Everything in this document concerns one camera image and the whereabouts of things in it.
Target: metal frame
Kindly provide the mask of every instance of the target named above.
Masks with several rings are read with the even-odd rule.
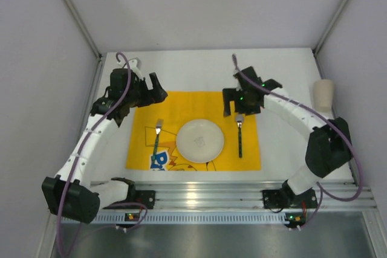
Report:
[[[103,67],[105,66],[105,60],[106,60],[106,54],[101,56],[101,58],[97,62],[96,70],[94,72],[94,77],[93,77],[93,80],[91,82],[90,90],[88,92],[88,99],[87,99],[85,108],[83,109],[82,124],[79,128],[78,138],[81,137],[83,130],[86,127],[87,120],[88,120],[89,113],[90,113],[90,109],[93,105],[93,102],[96,100],[99,83],[101,81],[102,74],[103,74]]]
[[[363,217],[376,257],[387,257],[387,232],[383,226],[382,217],[378,211],[364,211]]]
[[[324,187],[337,196],[352,196],[354,184],[329,183]],[[155,190],[154,211],[232,211],[269,212],[264,208],[262,190],[279,189],[280,182],[159,182],[136,183],[136,189]],[[317,198],[318,187],[314,188]],[[367,187],[359,199],[343,203],[324,196],[320,211],[374,211],[377,210],[371,190]],[[284,212],[299,212],[286,209]]]
[[[323,47],[325,41],[327,40],[328,36],[331,34],[331,32],[334,30],[338,20],[340,19],[345,7],[349,3],[350,0],[341,0],[338,8],[336,9],[335,13],[333,14],[331,20],[329,21],[326,29],[324,29],[324,32],[322,33],[315,49],[313,50],[313,54],[315,57],[319,54],[321,48]]]
[[[55,244],[56,216],[47,211],[46,227],[36,251],[35,258],[50,258]]]
[[[72,0],[63,0],[63,1],[64,1],[65,5],[66,5],[66,8],[68,9],[68,11],[70,12],[71,16],[73,17],[74,22],[79,27],[79,29],[80,29],[82,35],[84,36],[86,42],[88,43],[89,47],[91,48],[91,50],[93,51],[94,55],[96,56],[96,58],[99,61],[101,59],[102,55],[101,55],[100,51],[98,50],[97,45],[93,41],[93,39],[92,39],[88,29],[86,28],[85,23],[83,22],[82,18],[80,17],[79,12],[78,12],[77,8],[75,7],[73,1]]]
[[[100,211],[91,224],[136,224],[137,220],[127,219],[128,214],[137,214],[138,210]],[[71,219],[63,219],[63,224],[78,224]],[[250,225],[250,224],[289,224],[285,213],[224,212],[224,211],[150,211],[142,225]]]

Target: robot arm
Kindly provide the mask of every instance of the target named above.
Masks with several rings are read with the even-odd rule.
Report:
[[[153,85],[148,89],[145,78],[139,69],[138,59],[129,61],[131,64],[131,84],[123,101],[100,122],[125,91],[128,82],[126,68],[114,69],[110,75],[110,86],[105,95],[96,100],[92,106],[87,126],[77,146],[67,159],[64,166],[57,172],[55,178],[46,177],[42,190],[52,214],[57,214],[65,183],[71,176],[70,186],[65,196],[62,216],[79,222],[90,223],[97,212],[117,201],[133,198],[134,183],[123,178],[113,178],[111,181],[91,186],[91,178],[97,166],[109,161],[101,160],[102,152],[108,141],[116,134],[123,119],[129,114],[130,108],[142,107],[164,101],[167,92],[161,87],[155,73],[149,76]],[[71,173],[73,164],[77,164]]]
[[[272,79],[262,82],[252,67],[242,72],[266,90],[288,97],[281,84]],[[272,204],[279,205],[280,208],[291,207],[295,201],[303,200],[302,195],[310,191],[318,181],[352,158],[341,137],[315,115],[292,102],[256,89],[247,83],[240,73],[234,76],[239,81],[240,89],[223,89],[224,116],[230,115],[230,101],[234,101],[235,112],[239,114],[258,114],[261,108],[265,108],[280,116],[308,140],[306,164],[282,184],[279,194],[275,197],[276,201]],[[336,118],[330,121],[350,140],[348,124],[344,119]]]

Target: cup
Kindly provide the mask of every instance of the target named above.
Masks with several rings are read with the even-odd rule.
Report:
[[[313,85],[314,109],[319,112],[330,112],[333,102],[334,83],[332,80],[318,80]]]

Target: white enclosure wall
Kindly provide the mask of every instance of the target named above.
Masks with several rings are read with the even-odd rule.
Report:
[[[387,225],[387,0],[351,0],[319,54]]]
[[[33,257],[41,183],[76,144],[96,70],[62,0],[0,0],[0,257]]]
[[[73,0],[102,52],[313,48],[340,0]]]

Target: purple cable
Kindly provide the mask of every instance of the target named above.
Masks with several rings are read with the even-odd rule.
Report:
[[[321,207],[321,204],[322,204],[322,197],[323,197],[323,191],[321,190],[320,191],[320,200],[319,200],[319,203],[317,204],[317,207],[316,209],[314,210],[313,214],[310,216],[310,218],[302,225],[300,226],[301,229],[305,228],[313,219],[314,217],[316,217],[317,215],[317,212],[319,211],[320,207]]]
[[[114,206],[127,206],[127,207],[131,207],[133,205],[136,205],[136,206],[139,206],[141,208],[143,208],[145,210],[145,214],[141,217],[141,219],[139,219],[137,221],[137,223],[135,223],[131,228],[127,228],[128,231],[131,231],[131,230],[134,230],[136,229],[137,227],[140,226],[140,224],[142,223],[142,221],[145,219],[146,215],[148,214],[148,208],[142,204],[142,203],[139,203],[139,202],[122,202],[122,203],[119,203],[119,204],[113,204]],[[87,234],[86,236],[84,237],[81,237],[79,238],[78,240],[78,243],[81,243],[83,240],[85,240],[87,237],[90,237],[92,236],[93,234],[95,234],[96,232],[100,231],[100,230],[103,230],[103,229],[106,229],[106,228],[115,228],[115,225],[107,225],[107,226],[102,226],[102,227],[99,227],[97,229],[95,229],[94,231],[92,231],[91,233]]]
[[[121,104],[122,100],[125,98],[126,94],[128,93],[129,91],[129,87],[131,85],[131,68],[129,66],[129,61],[128,59],[126,58],[126,56],[121,53],[121,52],[118,52],[117,54],[115,54],[115,58],[117,59],[117,61],[119,62],[120,61],[120,58],[119,56],[121,56],[124,61],[126,62],[126,65],[128,67],[128,82],[126,83],[126,87],[125,87],[125,90],[123,91],[123,94],[122,96],[119,98],[119,100],[114,104],[114,106],[112,108],[109,109],[108,112],[106,112],[104,114],[104,116],[102,116],[93,126],[92,128],[90,129],[90,131],[86,134],[85,138],[82,140],[79,148],[78,148],[78,151],[77,151],[77,156],[75,157],[75,160],[73,162],[73,166],[71,167],[71,170],[70,170],[70,173],[68,175],[68,178],[67,178],[67,181],[66,181],[66,184],[65,184],[65,187],[63,188],[63,192],[62,192],[62,196],[60,197],[60,203],[59,203],[59,209],[58,209],[58,214],[57,214],[57,219],[56,219],[56,246],[58,248],[58,252],[61,256],[68,256],[70,254],[70,252],[72,251],[72,247],[74,246],[74,241],[71,243],[71,247],[70,247],[70,250],[69,252],[65,253],[64,252],[64,249],[63,249],[63,242],[62,242],[62,236],[61,236],[61,219],[62,219],[62,213],[63,213],[63,207],[64,207],[64,203],[65,203],[65,198],[66,198],[66,194],[67,194],[67,191],[68,191],[68,188],[70,186],[70,181],[71,181],[71,178],[73,177],[74,175],[74,171],[75,171],[75,168],[77,167],[77,164],[78,164],[78,160],[79,160],[79,156],[83,150],[83,148],[85,147],[86,145],[86,142],[88,141],[92,131],[94,131],[96,129],[96,127],[98,127],[99,124],[101,124],[101,122],[107,118],[107,116],[113,111],[115,110],[119,104]],[[74,238],[74,240],[77,239],[77,235],[79,234],[79,230],[77,231],[76,233],[76,236]]]
[[[270,90],[265,89],[262,86],[259,86],[258,84],[256,84],[252,80],[250,80],[244,73],[241,72],[241,70],[238,67],[238,61],[236,59],[236,55],[235,54],[232,55],[232,60],[233,60],[235,69],[240,73],[242,78],[245,79],[249,84],[251,84],[252,86],[254,86],[255,88],[261,90],[262,92],[264,92],[266,94],[271,94],[271,95],[273,95],[273,96],[275,96],[277,98],[280,98],[280,99],[283,99],[284,101],[290,102],[290,103],[292,103],[292,104],[294,104],[296,106],[299,106],[299,107],[305,109],[306,111],[314,114],[315,116],[319,117],[322,121],[324,121],[327,125],[329,125],[329,127],[332,128],[343,139],[344,143],[348,146],[348,148],[349,148],[349,150],[350,150],[350,152],[351,152],[351,154],[352,154],[352,156],[353,156],[353,158],[355,160],[357,171],[359,173],[359,186],[357,188],[356,193],[352,197],[350,197],[350,198],[340,198],[338,196],[332,195],[330,192],[325,190],[319,182],[317,182],[317,185],[319,186],[321,192],[324,192],[327,196],[329,196],[329,197],[331,197],[333,199],[336,199],[338,201],[351,202],[351,201],[354,201],[355,199],[357,199],[360,196],[360,194],[362,193],[362,190],[363,190],[363,170],[362,170],[362,165],[359,162],[359,157],[357,156],[357,153],[355,152],[351,142],[340,131],[340,129],[337,128],[334,124],[332,124],[332,122],[327,120],[323,115],[321,115],[317,111],[313,110],[312,108],[309,108],[308,106],[305,106],[304,104],[301,104],[301,103],[299,103],[297,101],[294,101],[294,100],[292,100],[290,98],[287,98],[287,97],[284,97],[282,95],[279,95],[279,94],[277,94],[275,92],[271,92]]]

